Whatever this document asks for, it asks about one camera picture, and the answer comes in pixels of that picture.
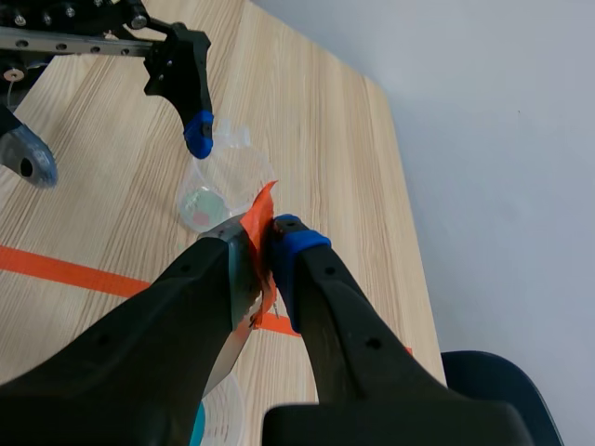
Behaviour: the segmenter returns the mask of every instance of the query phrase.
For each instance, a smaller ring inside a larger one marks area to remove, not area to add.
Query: screw
[[[25,18],[21,14],[17,14],[15,16],[15,25],[25,26],[26,24],[27,24],[27,20],[25,20]]]
[[[138,14],[134,19],[130,21],[130,28],[133,30],[141,30],[147,26],[147,18]]]

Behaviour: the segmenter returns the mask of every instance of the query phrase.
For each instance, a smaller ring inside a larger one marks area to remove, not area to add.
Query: orange paper
[[[262,305],[254,317],[255,328],[262,326],[264,314],[271,309],[277,298],[277,286],[264,258],[266,234],[273,216],[271,189],[275,183],[276,181],[271,181],[262,188],[250,210],[240,220],[250,239],[250,256],[262,288]]]

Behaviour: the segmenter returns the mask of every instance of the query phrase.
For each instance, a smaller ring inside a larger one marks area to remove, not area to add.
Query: wooden table
[[[245,0],[151,0],[207,32],[216,116],[246,124],[280,182],[276,213],[328,235],[380,316],[443,380],[389,105],[380,88]],[[0,171],[0,244],[151,281],[196,238],[176,189],[190,160],[139,59],[56,59],[17,115],[53,149],[54,190]],[[45,360],[119,296],[0,272],[0,381]],[[249,444],[274,404],[315,400],[301,340],[252,334],[236,365]]]

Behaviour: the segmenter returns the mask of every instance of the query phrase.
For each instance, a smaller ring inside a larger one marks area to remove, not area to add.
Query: cable
[[[8,86],[8,93],[7,93],[7,109],[9,109],[11,112],[13,112],[14,110],[17,109],[17,107],[15,107],[14,110],[11,110],[10,107],[10,95],[12,94],[12,86],[15,83],[15,81],[10,81],[10,85]]]

